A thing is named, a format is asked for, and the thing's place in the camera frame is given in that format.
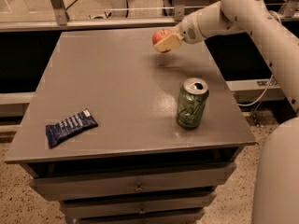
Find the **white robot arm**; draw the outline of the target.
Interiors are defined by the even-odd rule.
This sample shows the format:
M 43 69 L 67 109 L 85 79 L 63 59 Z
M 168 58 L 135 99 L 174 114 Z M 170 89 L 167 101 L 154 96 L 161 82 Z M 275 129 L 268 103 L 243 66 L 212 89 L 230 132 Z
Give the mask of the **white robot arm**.
M 220 0 L 186 16 L 153 38 L 159 52 L 214 35 L 245 32 L 262 55 L 293 110 L 299 109 L 299 39 L 267 10 L 263 0 Z M 268 136 L 259 159 L 251 224 L 299 224 L 299 118 Z

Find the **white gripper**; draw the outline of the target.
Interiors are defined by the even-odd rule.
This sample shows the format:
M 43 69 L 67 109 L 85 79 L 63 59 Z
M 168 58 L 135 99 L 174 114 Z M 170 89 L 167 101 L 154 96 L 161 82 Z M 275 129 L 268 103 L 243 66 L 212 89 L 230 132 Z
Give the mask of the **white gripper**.
M 167 52 L 179 48 L 182 40 L 188 44 L 196 44 L 204 41 L 206 38 L 202 34 L 198 17 L 200 16 L 199 11 L 195 11 L 190 15 L 186 16 L 181 23 L 178 25 L 179 34 L 173 33 L 162 39 L 158 44 L 158 48 L 167 49 Z

